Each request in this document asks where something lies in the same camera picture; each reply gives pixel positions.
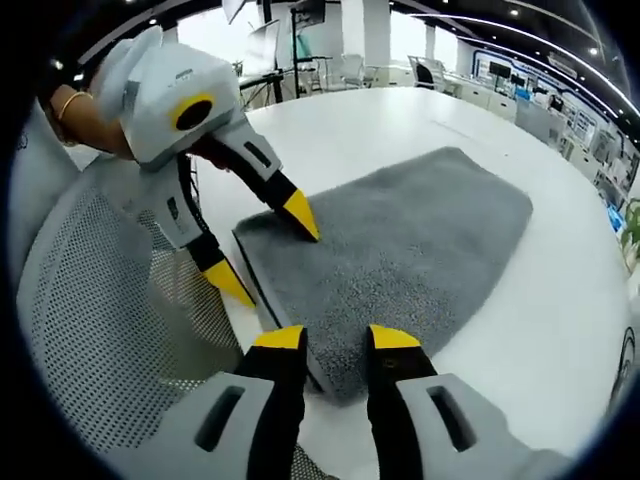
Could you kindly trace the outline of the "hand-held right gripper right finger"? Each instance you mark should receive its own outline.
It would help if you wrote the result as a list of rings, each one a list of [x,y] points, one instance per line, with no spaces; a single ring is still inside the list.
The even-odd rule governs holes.
[[[503,412],[453,374],[440,374],[420,342],[367,328],[367,415],[382,479],[559,479],[570,461],[533,449]]]

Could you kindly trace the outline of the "person's left hand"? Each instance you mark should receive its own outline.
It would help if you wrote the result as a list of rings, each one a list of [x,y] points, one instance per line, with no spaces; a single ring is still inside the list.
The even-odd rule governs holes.
[[[219,170],[230,170],[225,154],[218,146],[217,142],[210,136],[203,136],[198,139],[189,148],[189,153],[210,162]]]

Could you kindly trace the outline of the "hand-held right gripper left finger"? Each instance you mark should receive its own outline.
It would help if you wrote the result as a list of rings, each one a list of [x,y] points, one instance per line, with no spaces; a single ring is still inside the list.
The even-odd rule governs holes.
[[[286,479],[306,373],[303,326],[263,333],[233,372],[171,406],[149,440],[105,459],[121,479]]]

